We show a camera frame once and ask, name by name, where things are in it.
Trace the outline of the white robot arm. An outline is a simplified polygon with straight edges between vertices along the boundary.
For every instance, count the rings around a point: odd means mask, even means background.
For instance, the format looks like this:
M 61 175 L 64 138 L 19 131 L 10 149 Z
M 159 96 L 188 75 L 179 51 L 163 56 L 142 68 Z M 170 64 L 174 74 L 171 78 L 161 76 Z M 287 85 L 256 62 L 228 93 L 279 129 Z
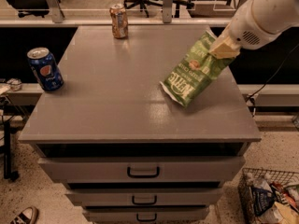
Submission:
M 236 57 L 241 49 L 259 49 L 299 24 L 299 0 L 247 0 L 212 43 L 217 59 Z

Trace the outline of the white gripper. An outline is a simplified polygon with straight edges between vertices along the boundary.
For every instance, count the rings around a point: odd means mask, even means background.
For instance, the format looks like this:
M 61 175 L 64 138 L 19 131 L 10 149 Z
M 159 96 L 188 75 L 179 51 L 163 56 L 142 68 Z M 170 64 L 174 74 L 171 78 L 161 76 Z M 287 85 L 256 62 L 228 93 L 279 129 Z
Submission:
M 217 59 L 234 58 L 240 49 L 259 49 L 280 36 L 263 29 L 253 15 L 253 0 L 245 2 L 234 14 L 226 28 L 210 46 L 209 53 Z

